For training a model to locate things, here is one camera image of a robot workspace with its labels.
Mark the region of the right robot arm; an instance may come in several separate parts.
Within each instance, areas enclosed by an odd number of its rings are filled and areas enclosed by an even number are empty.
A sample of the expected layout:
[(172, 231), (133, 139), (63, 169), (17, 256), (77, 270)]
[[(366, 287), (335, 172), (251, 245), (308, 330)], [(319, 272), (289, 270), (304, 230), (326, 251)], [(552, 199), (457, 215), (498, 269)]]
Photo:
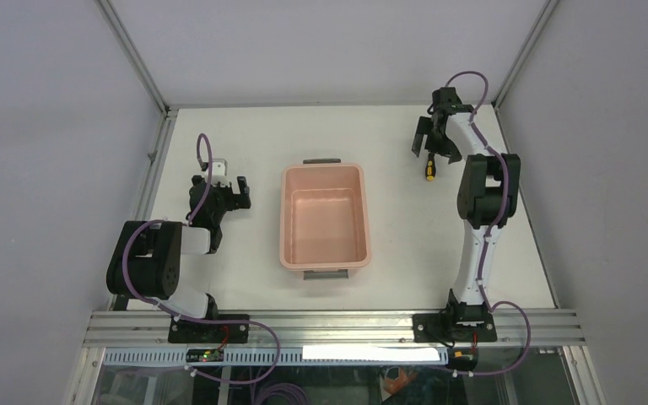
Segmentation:
[(456, 89), (432, 94), (426, 116), (418, 119), (412, 152), (426, 155), (424, 177), (437, 175), (436, 160), (463, 162), (456, 210), (464, 225), (459, 273), (442, 311), (443, 333), (462, 342), (492, 316), (487, 287), (492, 258), (503, 228), (517, 211), (521, 158), (498, 151), (475, 122), (477, 110)]

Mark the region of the yellow black screwdriver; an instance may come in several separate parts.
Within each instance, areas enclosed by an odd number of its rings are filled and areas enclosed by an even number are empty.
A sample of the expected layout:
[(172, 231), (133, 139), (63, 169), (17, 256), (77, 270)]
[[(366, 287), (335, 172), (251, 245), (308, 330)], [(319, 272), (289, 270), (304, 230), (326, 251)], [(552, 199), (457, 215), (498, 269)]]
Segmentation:
[(425, 166), (425, 179), (433, 181), (436, 177), (435, 153), (429, 152)]

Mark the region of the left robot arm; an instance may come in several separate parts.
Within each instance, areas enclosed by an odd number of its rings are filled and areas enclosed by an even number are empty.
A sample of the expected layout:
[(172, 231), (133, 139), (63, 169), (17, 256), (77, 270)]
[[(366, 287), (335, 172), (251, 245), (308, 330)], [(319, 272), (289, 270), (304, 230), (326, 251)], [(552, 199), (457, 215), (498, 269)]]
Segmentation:
[(200, 343), (213, 341), (220, 331), (214, 297), (180, 280), (181, 258), (212, 255), (223, 239), (228, 212), (251, 207), (244, 176), (232, 183), (225, 176), (210, 182), (192, 177), (191, 211), (184, 223), (156, 219), (127, 221), (106, 270), (106, 287), (117, 295), (155, 305), (177, 319), (187, 319), (187, 331)]

